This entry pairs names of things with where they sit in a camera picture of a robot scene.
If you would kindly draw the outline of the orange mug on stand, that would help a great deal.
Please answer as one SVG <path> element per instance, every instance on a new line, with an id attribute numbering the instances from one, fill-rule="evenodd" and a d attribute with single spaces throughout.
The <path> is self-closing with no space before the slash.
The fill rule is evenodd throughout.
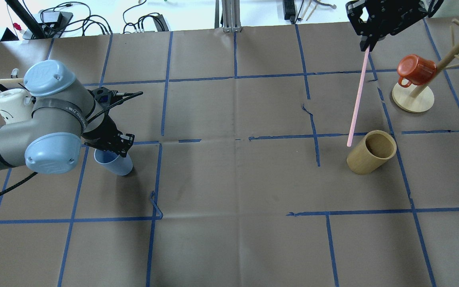
<path id="1" fill-rule="evenodd" d="M 416 54 L 409 54 L 400 60 L 397 66 L 400 87 L 408 88 L 414 84 L 421 86 L 429 83 L 437 72 L 435 62 Z"/>

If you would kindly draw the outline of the yellow bamboo cup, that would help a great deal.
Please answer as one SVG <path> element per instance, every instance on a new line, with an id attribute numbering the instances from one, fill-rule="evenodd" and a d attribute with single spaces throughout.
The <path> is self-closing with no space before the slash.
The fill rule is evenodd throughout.
<path id="1" fill-rule="evenodd" d="M 346 158 L 347 166 L 358 175 L 367 175 L 392 159 L 397 152 L 393 136 L 381 130 L 373 130 L 351 150 Z"/>

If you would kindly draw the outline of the pink chopstick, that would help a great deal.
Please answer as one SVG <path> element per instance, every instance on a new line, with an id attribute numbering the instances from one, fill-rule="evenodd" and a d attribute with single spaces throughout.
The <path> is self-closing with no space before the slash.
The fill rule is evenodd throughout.
<path id="1" fill-rule="evenodd" d="M 367 68 L 369 53 L 370 53 L 370 47 L 367 47 L 365 49 L 365 53 L 364 53 L 364 57 L 363 57 L 363 63 L 362 63 L 362 69 L 361 69 L 361 73 L 360 73 L 360 76 L 359 76 L 358 89 L 357 89 L 357 94 L 356 94 L 356 98 L 355 98 L 355 106 L 353 108 L 352 119 L 351 119 L 351 123 L 350 123 L 347 143 L 346 143 L 347 147 L 351 147 L 352 146 L 353 137 L 354 137 L 354 134 L 355 134 L 355 128 L 356 128 L 357 118 L 358 118 L 358 114 L 359 114 L 359 106 L 360 106 L 360 103 L 361 103 L 362 93 L 363 93 L 363 88 L 364 88 L 364 79 L 365 79 L 365 74 L 366 74 L 366 68 Z"/>

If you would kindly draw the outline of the light blue plastic cup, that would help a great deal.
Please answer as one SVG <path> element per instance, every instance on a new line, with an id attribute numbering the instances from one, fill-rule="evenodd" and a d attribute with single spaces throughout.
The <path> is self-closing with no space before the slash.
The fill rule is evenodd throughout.
<path id="1" fill-rule="evenodd" d="M 130 155 L 122 157 L 110 151 L 95 149 L 94 160 L 96 163 L 118 176 L 126 176 L 133 169 L 133 162 Z"/>

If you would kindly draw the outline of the brown paper table mat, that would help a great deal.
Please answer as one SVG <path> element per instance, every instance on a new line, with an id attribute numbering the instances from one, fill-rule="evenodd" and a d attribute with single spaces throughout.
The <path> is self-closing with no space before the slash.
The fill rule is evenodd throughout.
<path id="1" fill-rule="evenodd" d="M 372 52 L 355 142 L 383 130 L 398 152 L 362 176 L 346 22 L 0 43 L 0 77 L 56 59 L 89 89 L 144 92 L 110 112 L 135 134 L 128 176 L 82 147 L 0 198 L 0 287 L 459 286 L 459 69 L 426 113 L 390 98 L 398 61 L 439 60 L 450 25 Z"/>

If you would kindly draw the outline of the wooden mug tree stand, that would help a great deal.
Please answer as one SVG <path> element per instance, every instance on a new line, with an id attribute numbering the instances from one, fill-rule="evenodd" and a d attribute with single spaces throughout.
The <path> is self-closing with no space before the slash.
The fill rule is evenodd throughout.
<path id="1" fill-rule="evenodd" d="M 442 71 L 459 67 L 459 20 L 450 26 L 451 49 L 438 63 L 416 54 L 406 55 L 397 66 L 399 79 L 393 87 L 392 98 L 401 109 L 422 113 L 431 109 L 435 96 L 429 83 Z"/>

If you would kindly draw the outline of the aluminium frame post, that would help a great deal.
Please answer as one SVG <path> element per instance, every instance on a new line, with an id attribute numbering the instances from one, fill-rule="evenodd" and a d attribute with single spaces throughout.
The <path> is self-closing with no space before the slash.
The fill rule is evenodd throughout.
<path id="1" fill-rule="evenodd" d="M 225 33 L 237 33 L 242 29 L 240 0 L 215 0 L 214 27 Z"/>

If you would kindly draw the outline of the wooden chopsticks on table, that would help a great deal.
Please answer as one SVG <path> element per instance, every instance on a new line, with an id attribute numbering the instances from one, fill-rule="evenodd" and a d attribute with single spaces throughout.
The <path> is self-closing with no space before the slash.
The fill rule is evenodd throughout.
<path id="1" fill-rule="evenodd" d="M 307 21 L 314 13 L 315 9 L 318 6 L 317 0 L 306 0 L 304 9 L 301 12 L 301 15 L 298 18 L 298 21 Z"/>

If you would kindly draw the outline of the black power adapter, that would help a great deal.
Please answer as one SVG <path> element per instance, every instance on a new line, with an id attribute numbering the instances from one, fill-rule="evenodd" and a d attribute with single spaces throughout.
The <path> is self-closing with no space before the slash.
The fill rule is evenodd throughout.
<path id="1" fill-rule="evenodd" d="M 295 0 L 283 0 L 282 7 L 284 20 L 295 23 L 297 15 Z"/>

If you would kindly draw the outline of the white smiley mug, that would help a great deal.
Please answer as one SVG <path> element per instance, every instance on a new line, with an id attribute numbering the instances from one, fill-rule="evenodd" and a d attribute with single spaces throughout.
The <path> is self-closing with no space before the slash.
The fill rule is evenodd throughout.
<path id="1" fill-rule="evenodd" d="M 31 94 L 21 88 L 0 92 L 0 115 L 6 124 L 23 122 L 32 118 Z"/>

